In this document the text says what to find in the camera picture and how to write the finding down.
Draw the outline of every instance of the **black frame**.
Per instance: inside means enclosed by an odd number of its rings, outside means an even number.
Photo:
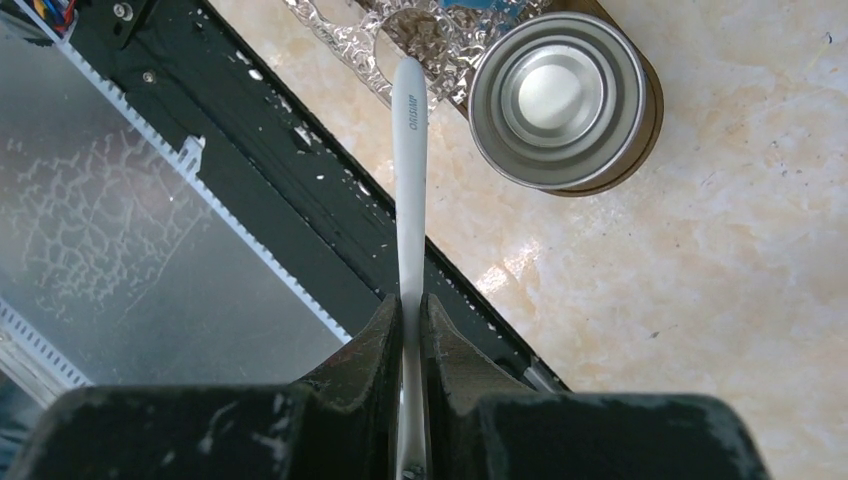
[[[172,147],[189,135],[206,139],[199,178],[336,321],[358,333],[398,288],[391,197],[205,0],[126,3],[135,12],[130,22],[114,16],[112,1],[78,2],[71,44]],[[304,141],[297,127],[314,140]],[[514,377],[529,384],[524,371],[536,365],[567,390],[429,239],[425,291]]]

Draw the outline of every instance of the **screw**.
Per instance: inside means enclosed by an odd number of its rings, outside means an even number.
[[[132,20],[132,7],[129,3],[116,3],[112,6],[112,13],[115,14],[116,17],[120,18],[125,22],[129,22]]]

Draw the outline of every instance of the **white debris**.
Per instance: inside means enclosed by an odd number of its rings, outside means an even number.
[[[174,461],[174,458],[175,458],[176,456],[177,456],[177,454],[176,454],[176,453],[174,453],[174,451],[173,451],[173,450],[168,451],[168,453],[166,453],[166,454],[165,454],[165,456],[162,458],[161,465],[162,465],[163,467],[164,467],[165,465],[168,465],[169,463],[171,463],[171,462],[173,462],[173,461]]]
[[[245,65],[251,64],[250,59],[247,58],[243,53],[241,53],[241,50],[236,50],[236,57],[238,57],[239,60],[244,62]]]
[[[309,132],[307,132],[305,128],[294,127],[294,131],[297,132],[298,135],[300,135],[300,138],[302,138],[307,145],[309,145],[310,147],[312,146],[312,139],[309,138]]]
[[[280,413],[280,408],[283,406],[283,394],[274,395],[274,413]]]

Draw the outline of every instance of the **white spoon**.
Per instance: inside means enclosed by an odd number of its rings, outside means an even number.
[[[398,275],[403,310],[403,401],[396,477],[423,478],[427,465],[419,313],[424,294],[424,203],[427,185],[427,88],[414,59],[401,60],[392,87],[392,146]]]

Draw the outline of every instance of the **can rim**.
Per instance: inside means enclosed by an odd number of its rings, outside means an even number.
[[[552,22],[552,21],[554,21],[554,22],[557,22],[557,21],[585,22],[587,24],[592,25],[593,27],[599,28],[600,30],[604,31],[604,33],[610,35],[610,37],[612,37],[612,39],[622,48],[622,50],[626,54],[627,60],[629,61],[628,66],[631,67],[633,72],[635,73],[634,77],[635,77],[637,92],[634,92],[634,93],[637,93],[638,96],[636,98],[635,117],[633,118],[633,120],[631,122],[630,129],[627,132],[626,137],[624,138],[623,142],[620,144],[618,149],[615,151],[615,153],[613,155],[611,155],[610,158],[607,159],[603,163],[603,165],[601,165],[599,168],[592,171],[588,175],[585,175],[585,176],[582,176],[582,177],[579,177],[579,178],[575,178],[575,179],[567,181],[567,182],[545,184],[545,183],[529,181],[527,179],[521,178],[520,176],[516,175],[515,173],[508,171],[506,168],[504,168],[503,165],[501,165],[501,163],[494,160],[492,158],[491,154],[488,152],[486,145],[484,145],[483,140],[480,138],[480,135],[478,133],[480,125],[478,125],[476,115],[474,115],[474,112],[471,111],[471,110],[474,109],[474,104],[475,104],[474,103],[474,97],[476,95],[478,95],[479,91],[480,91],[479,84],[482,81],[480,72],[484,71],[485,67],[492,60],[492,57],[494,57],[495,55],[498,54],[497,50],[499,48],[501,48],[506,42],[509,42],[511,39],[513,39],[515,36],[521,35],[522,32],[524,32],[525,30],[531,29],[536,25],[548,23],[548,22]],[[483,157],[486,159],[486,161],[489,163],[489,165],[491,165],[492,168],[494,168],[498,173],[500,173],[504,177],[506,177],[506,178],[508,178],[508,179],[520,184],[520,185],[524,185],[524,186],[536,188],[536,189],[543,189],[543,190],[560,190],[560,189],[566,189],[566,188],[570,188],[570,187],[580,186],[581,184],[590,182],[594,179],[597,179],[599,176],[603,175],[609,168],[612,167],[612,165],[614,165],[616,162],[618,162],[621,159],[621,157],[624,155],[624,153],[627,152],[627,150],[631,147],[631,145],[633,144],[633,141],[635,140],[635,138],[636,138],[636,136],[639,132],[639,128],[641,127],[642,120],[644,118],[645,103],[646,103],[646,91],[645,91],[645,89],[646,89],[645,73],[644,73],[644,70],[642,68],[642,62],[639,59],[636,48],[630,43],[630,41],[627,39],[627,37],[625,37],[624,34],[621,33],[618,29],[616,29],[615,27],[613,27],[609,23],[607,23],[607,22],[605,22],[605,21],[603,21],[603,20],[601,20],[597,17],[594,17],[592,15],[588,15],[588,14],[584,14],[584,13],[578,13],[578,12],[552,12],[552,13],[547,13],[547,14],[541,15],[539,17],[536,17],[534,19],[531,19],[531,20],[519,25],[518,27],[516,27],[512,31],[508,32],[506,35],[504,35],[503,37],[498,39],[491,47],[489,47],[489,49],[480,58],[479,62],[476,65],[476,71],[475,71],[474,78],[473,78],[472,83],[471,83],[471,89],[470,89],[470,94],[469,94],[469,124],[471,126],[471,135],[474,139],[474,143],[477,145],[478,150],[480,150],[480,152],[483,154]]]

